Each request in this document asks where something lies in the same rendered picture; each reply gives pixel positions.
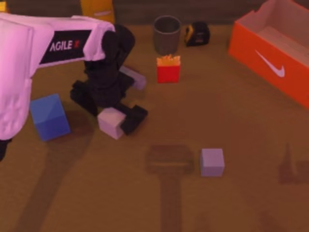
tape measure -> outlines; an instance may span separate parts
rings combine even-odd
[[[210,35],[207,23],[195,22],[186,28],[184,42],[187,47],[205,45],[209,43]]]

nike shoe box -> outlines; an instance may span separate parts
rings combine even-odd
[[[234,23],[229,54],[309,108],[309,10],[268,0]]]

